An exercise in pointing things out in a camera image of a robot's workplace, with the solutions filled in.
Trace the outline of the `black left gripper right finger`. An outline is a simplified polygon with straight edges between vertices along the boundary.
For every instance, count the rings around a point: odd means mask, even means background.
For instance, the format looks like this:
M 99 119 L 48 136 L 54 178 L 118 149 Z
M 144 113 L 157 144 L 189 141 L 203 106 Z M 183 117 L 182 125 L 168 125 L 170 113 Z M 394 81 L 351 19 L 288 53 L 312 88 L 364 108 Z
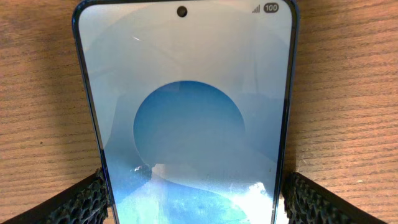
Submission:
M 386 224 L 298 172 L 282 186 L 289 224 Z

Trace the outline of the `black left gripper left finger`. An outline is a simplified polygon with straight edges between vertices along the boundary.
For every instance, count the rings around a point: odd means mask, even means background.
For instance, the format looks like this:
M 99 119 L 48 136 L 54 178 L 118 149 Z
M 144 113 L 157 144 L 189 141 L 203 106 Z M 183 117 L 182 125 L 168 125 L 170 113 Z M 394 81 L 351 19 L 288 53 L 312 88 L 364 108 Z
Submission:
M 3 224 L 103 224 L 108 218 L 109 195 L 103 171 L 56 196 L 10 218 Z

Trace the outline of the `blue Samsung Galaxy smartphone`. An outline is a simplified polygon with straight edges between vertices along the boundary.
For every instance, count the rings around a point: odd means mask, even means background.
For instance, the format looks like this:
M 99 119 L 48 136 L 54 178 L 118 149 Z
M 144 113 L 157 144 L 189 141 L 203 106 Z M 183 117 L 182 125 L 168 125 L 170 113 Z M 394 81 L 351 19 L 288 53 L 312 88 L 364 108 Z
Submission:
M 295 1 L 82 1 L 72 29 L 116 223 L 274 223 Z

